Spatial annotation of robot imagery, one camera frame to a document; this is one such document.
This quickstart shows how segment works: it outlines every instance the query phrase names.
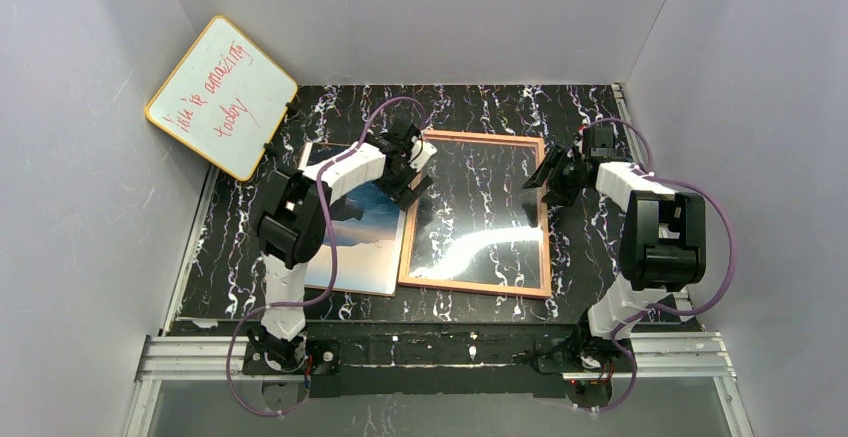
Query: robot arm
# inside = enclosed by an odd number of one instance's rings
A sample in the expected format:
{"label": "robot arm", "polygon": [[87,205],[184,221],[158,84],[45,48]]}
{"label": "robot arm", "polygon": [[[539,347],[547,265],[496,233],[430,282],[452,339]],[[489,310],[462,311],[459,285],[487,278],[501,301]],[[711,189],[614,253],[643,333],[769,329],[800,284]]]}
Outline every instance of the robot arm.
{"label": "robot arm", "polygon": [[[328,205],[356,187],[374,182],[401,210],[406,210],[430,186],[425,176],[410,189],[427,161],[436,153],[432,144],[409,122],[395,122],[388,132],[368,135],[353,154],[329,167],[322,176]],[[326,222],[318,198],[318,172],[327,161],[303,170],[274,170],[266,184],[258,229],[266,269],[267,302],[302,302],[308,262],[324,241]],[[268,308],[258,336],[251,342],[280,365],[299,365],[306,325],[302,306]]]}
{"label": "robot arm", "polygon": [[524,185],[533,188],[547,182],[543,201],[565,206],[573,205],[582,189],[594,187],[626,212],[618,251],[621,271],[564,343],[578,365],[620,357],[612,339],[627,339],[636,322],[613,336],[616,326],[669,293],[699,282],[706,269],[704,198],[651,181],[616,149],[611,127],[583,132],[582,152],[575,147],[569,156],[555,147]]}

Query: whiteboard frame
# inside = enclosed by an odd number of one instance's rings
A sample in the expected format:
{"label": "whiteboard frame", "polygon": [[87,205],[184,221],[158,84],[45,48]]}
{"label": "whiteboard frame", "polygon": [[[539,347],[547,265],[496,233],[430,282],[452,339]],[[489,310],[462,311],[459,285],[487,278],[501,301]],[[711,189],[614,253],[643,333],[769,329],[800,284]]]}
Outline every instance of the whiteboard frame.
{"label": "whiteboard frame", "polygon": [[[166,127],[165,125],[161,124],[156,119],[154,119],[150,116],[150,108],[153,107],[153,104],[156,103],[156,99],[159,98],[159,94],[161,94],[162,91],[165,90],[165,87],[168,86],[168,83],[171,82],[171,79],[174,77],[174,75],[176,75],[177,71],[180,70],[180,68],[183,66],[183,63],[185,62],[185,60],[188,58],[189,55],[191,55],[191,52],[194,50],[194,48],[197,46],[197,44],[200,42],[200,40],[203,39],[203,36],[206,35],[206,32],[209,30],[210,27],[212,27],[212,24],[214,24],[217,20],[223,20],[224,22],[226,22],[230,27],[232,27],[236,32],[238,32],[239,35],[244,37],[244,40],[250,42],[250,45],[252,45],[256,50],[258,50],[259,53],[262,54],[263,57],[265,57],[266,59],[268,59],[269,62],[274,64],[274,67],[278,68],[280,70],[280,72],[285,74],[286,77],[288,77],[289,79],[291,79],[292,82],[294,82],[294,93],[292,93],[291,97],[289,97],[289,100],[288,100],[289,102],[294,101],[294,98],[297,96],[297,91],[298,91],[297,81],[294,80],[292,78],[292,76],[289,75],[288,72],[283,70],[282,67],[277,65],[277,63],[274,62],[274,59],[269,57],[268,54],[266,54],[264,50],[262,50],[258,45],[256,45],[256,43],[254,43],[252,40],[250,40],[250,38],[248,38],[246,35],[244,35],[244,32],[242,32],[241,29],[236,27],[235,24],[233,24],[229,19],[227,19],[223,15],[216,15],[215,17],[212,17],[212,20],[210,20],[208,24],[206,24],[206,28],[204,28],[203,31],[200,33],[200,35],[197,36],[197,39],[194,40],[194,43],[191,44],[191,47],[189,47],[188,51],[185,53],[185,55],[183,55],[183,58],[180,59],[180,62],[177,64],[176,67],[174,67],[174,70],[171,71],[171,74],[168,75],[168,78],[165,79],[165,83],[163,83],[162,86],[159,87],[159,90],[156,91],[156,93],[153,95],[153,98],[150,99],[150,102],[148,102],[147,105],[144,106],[144,116],[147,118],[148,121],[150,121],[150,123],[152,123],[156,127],[159,127],[160,129],[165,131],[165,133],[167,133],[171,137],[177,139],[178,141],[180,141],[186,147],[190,148],[191,150],[193,150],[193,151],[197,152],[198,154],[200,154],[201,156],[203,156],[204,159],[211,162],[215,167],[226,172],[232,178],[234,178],[238,181],[241,181],[241,182],[247,182],[248,180],[250,180],[253,177],[254,174],[256,174],[256,168],[259,167],[259,162],[262,161],[262,157],[265,155],[264,149],[259,153],[259,156],[256,158],[256,163],[253,164],[253,167],[250,171],[250,174],[248,174],[247,176],[242,178],[242,176],[238,176],[238,175],[235,175],[232,172],[230,172],[229,169],[227,169],[224,166],[222,166],[221,164],[219,164],[211,156],[209,156],[205,152],[201,151],[197,147],[193,146],[192,144],[188,143],[187,141],[183,140],[177,133],[173,132],[170,128]],[[277,134],[277,130],[280,128],[280,125],[285,120],[286,113],[288,113],[288,110],[289,110],[288,107],[286,107],[283,110],[283,113],[280,115],[280,120],[277,122],[276,125],[274,125],[274,127],[271,130],[270,135],[268,135],[268,139],[265,141],[265,143],[268,143],[268,144],[271,143],[271,139],[273,139],[274,136]]]}

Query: gray wall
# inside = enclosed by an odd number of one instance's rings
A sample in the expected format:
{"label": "gray wall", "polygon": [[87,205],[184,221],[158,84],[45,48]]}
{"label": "gray wall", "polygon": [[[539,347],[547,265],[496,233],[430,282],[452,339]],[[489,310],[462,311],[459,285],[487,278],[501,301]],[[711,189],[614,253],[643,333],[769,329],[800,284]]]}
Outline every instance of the gray wall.
{"label": "gray wall", "polygon": [[737,281],[705,320],[755,433],[845,435],[848,0],[668,0],[625,90],[659,171],[735,221]]}
{"label": "gray wall", "polygon": [[122,431],[206,169],[144,119],[177,0],[0,0],[0,433]]}
{"label": "gray wall", "polygon": [[180,0],[229,17],[301,84],[610,83],[663,0]]}

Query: marble tabletop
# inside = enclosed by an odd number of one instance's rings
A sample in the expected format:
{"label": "marble tabletop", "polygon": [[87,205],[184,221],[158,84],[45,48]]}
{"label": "marble tabletop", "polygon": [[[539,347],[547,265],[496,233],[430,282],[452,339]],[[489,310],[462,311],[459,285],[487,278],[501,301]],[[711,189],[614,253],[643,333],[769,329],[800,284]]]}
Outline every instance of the marble tabletop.
{"label": "marble tabletop", "polygon": [[[603,85],[301,87],[295,101],[301,113],[287,119],[272,141],[278,155],[266,155],[247,182],[220,172],[212,184],[179,320],[238,319],[264,304],[264,265],[250,222],[270,170],[278,164],[297,167],[307,141],[352,143],[370,112],[399,95],[422,102],[426,117],[412,106],[398,105],[377,119],[375,130],[386,129],[392,117],[405,117],[421,128],[536,136],[548,147],[569,148],[581,124],[619,117],[612,88]],[[619,136],[626,149],[624,134]],[[394,297],[334,292],[307,308],[306,316],[336,321],[574,323],[614,280],[623,222],[620,209],[594,190],[585,190],[573,207],[548,209],[553,290],[548,299],[398,286]],[[306,298],[318,293],[307,289]],[[657,313],[647,319],[677,321]]]}

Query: small whiteboard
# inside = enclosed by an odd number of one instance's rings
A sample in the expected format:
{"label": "small whiteboard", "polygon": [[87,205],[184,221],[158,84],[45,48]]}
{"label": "small whiteboard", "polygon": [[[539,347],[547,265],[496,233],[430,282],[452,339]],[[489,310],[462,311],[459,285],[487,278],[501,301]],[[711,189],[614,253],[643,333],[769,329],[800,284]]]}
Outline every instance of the small whiteboard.
{"label": "small whiteboard", "polygon": [[216,16],[147,104],[147,119],[224,172],[248,180],[297,83]]}

